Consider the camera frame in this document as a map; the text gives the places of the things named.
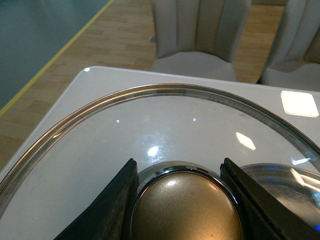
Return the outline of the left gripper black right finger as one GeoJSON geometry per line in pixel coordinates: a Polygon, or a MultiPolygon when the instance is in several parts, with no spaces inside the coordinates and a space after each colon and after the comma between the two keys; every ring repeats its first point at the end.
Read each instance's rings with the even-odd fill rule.
{"type": "Polygon", "coordinates": [[[287,209],[231,159],[220,165],[220,177],[238,203],[246,240],[318,240],[320,232],[287,209]]]}

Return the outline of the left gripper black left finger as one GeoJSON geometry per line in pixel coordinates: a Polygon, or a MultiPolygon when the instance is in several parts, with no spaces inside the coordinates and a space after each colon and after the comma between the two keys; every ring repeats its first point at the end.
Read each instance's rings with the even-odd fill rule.
{"type": "Polygon", "coordinates": [[[56,239],[131,240],[130,221],[138,185],[137,162],[131,158],[56,239]]]}

